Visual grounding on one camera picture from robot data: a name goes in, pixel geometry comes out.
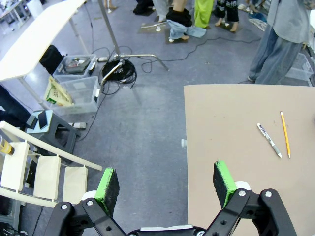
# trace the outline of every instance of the gray stool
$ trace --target gray stool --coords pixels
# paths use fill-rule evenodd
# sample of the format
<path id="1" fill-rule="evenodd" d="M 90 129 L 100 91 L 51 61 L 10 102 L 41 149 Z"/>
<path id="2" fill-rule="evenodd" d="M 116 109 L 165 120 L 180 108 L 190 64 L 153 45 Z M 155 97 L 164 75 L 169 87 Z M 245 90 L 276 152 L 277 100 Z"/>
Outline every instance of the gray stool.
<path id="1" fill-rule="evenodd" d="M 76 136 L 81 136 L 80 131 L 73 128 L 59 116 L 53 114 L 52 110 L 44 112 L 46 112 L 48 125 L 41 129 L 39 127 L 39 122 L 37 122 L 34 129 L 28 128 L 26 132 L 56 148 L 59 148 L 68 153 L 73 153 Z M 41 111 L 34 112 L 32 115 L 38 118 L 39 113 L 41 113 Z M 60 129 L 60 126 L 62 126 L 63 129 L 69 131 L 69 136 L 65 146 L 61 145 L 55 137 L 55 134 L 58 131 L 58 129 Z"/>

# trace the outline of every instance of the clear plastic container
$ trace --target clear plastic container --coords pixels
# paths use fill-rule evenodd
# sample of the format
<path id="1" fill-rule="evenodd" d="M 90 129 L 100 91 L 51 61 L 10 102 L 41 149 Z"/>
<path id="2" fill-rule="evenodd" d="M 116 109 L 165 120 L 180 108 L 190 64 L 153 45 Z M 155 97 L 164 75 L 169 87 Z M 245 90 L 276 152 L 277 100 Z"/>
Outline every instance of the clear plastic container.
<path id="1" fill-rule="evenodd" d="M 91 62 L 89 63 L 88 67 L 79 74 L 69 74 L 65 70 L 65 65 L 67 62 L 72 61 L 77 58 L 86 58 L 89 57 Z M 91 76 L 91 68 L 94 68 L 97 66 L 97 60 L 96 60 L 96 55 L 91 54 L 91 55 L 74 55 L 74 56 L 66 56 L 63 58 L 55 72 L 53 73 L 53 77 L 56 78 L 60 83 L 66 82 L 66 81 L 71 81 L 71 80 L 76 80 L 80 78 L 86 78 Z"/>
<path id="2" fill-rule="evenodd" d="M 71 96 L 74 105 L 60 107 L 50 104 L 58 115 L 82 114 L 96 112 L 99 102 L 100 85 L 98 77 L 87 77 L 60 83 Z"/>
<path id="3" fill-rule="evenodd" d="M 311 83 L 309 78 L 313 75 L 313 70 L 306 56 L 302 53 L 299 53 L 293 66 L 287 73 L 286 77 L 294 78 L 298 80 L 304 80 Z"/>

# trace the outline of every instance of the gray shirt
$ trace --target gray shirt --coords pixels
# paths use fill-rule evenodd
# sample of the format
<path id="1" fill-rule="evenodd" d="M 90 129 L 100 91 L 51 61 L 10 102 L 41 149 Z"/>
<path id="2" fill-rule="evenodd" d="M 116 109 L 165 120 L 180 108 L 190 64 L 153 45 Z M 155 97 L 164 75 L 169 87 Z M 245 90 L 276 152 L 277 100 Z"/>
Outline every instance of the gray shirt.
<path id="1" fill-rule="evenodd" d="M 309 41 L 310 14 L 303 0 L 271 0 L 267 22 L 280 38 L 303 43 Z"/>

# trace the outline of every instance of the bolt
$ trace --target bolt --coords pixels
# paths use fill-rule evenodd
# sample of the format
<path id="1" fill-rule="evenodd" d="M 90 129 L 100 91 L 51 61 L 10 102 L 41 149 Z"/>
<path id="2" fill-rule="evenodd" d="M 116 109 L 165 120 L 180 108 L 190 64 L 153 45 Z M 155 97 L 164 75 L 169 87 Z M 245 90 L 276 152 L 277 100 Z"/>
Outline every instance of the bolt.
<path id="1" fill-rule="evenodd" d="M 266 197 L 270 198 L 272 196 L 272 193 L 267 191 L 265 195 L 266 195 Z"/>
<path id="2" fill-rule="evenodd" d="M 204 233 L 204 231 L 199 231 L 196 236 L 203 236 Z"/>
<path id="3" fill-rule="evenodd" d="M 246 192 L 244 190 L 241 190 L 238 192 L 238 195 L 240 196 L 245 196 L 246 195 Z"/>

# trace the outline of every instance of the green pants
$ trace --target green pants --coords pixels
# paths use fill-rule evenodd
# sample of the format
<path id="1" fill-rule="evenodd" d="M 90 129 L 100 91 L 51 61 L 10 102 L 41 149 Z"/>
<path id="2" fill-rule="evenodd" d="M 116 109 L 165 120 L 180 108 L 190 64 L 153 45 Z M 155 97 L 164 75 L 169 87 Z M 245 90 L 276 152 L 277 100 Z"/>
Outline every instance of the green pants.
<path id="1" fill-rule="evenodd" d="M 195 26 L 206 28 L 209 24 L 214 0 L 195 0 Z"/>

